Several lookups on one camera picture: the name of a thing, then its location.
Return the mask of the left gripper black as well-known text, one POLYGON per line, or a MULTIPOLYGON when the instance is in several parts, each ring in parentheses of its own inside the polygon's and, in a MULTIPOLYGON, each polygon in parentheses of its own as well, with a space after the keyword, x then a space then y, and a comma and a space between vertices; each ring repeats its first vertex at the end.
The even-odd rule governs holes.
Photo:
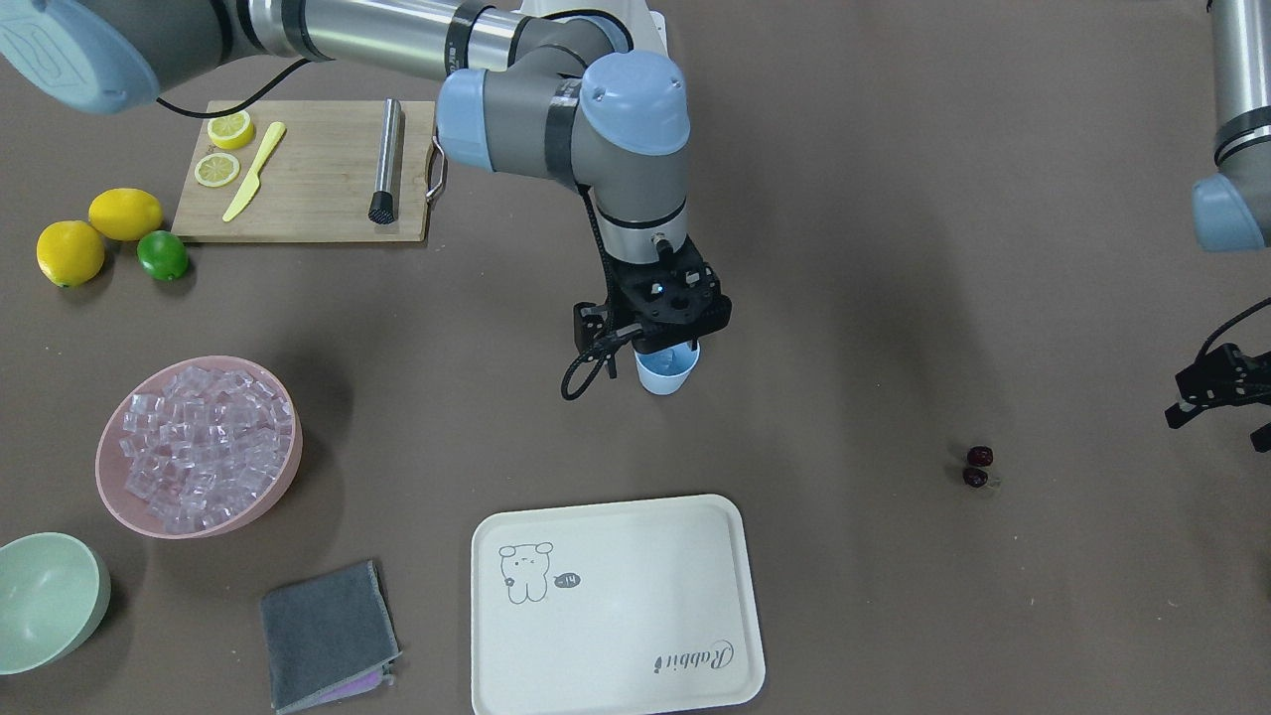
POLYGON ((1235 344, 1221 344, 1179 371, 1176 385, 1179 399, 1164 411, 1174 431, 1216 406, 1268 404, 1270 354, 1249 357, 1235 344))

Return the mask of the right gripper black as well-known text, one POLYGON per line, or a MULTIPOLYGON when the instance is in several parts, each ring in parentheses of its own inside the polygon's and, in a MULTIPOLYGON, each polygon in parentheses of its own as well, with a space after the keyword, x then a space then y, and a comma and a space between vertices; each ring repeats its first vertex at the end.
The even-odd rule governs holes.
POLYGON ((634 264, 609 259, 614 295, 610 326, 641 354, 693 344, 728 326, 733 304, 719 276, 694 241, 658 250, 657 262, 634 264))

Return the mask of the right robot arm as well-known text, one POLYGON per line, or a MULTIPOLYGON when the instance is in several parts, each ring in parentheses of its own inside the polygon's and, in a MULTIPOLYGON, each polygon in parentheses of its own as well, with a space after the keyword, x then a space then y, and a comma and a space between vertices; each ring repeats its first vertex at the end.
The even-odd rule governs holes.
POLYGON ((548 18, 486 1, 5 1, 3 55, 78 110, 112 114, 248 56, 353 61, 436 77, 454 163, 578 192, 608 300, 582 356, 652 354, 728 325, 732 304, 688 229, 684 72, 608 9, 548 18))

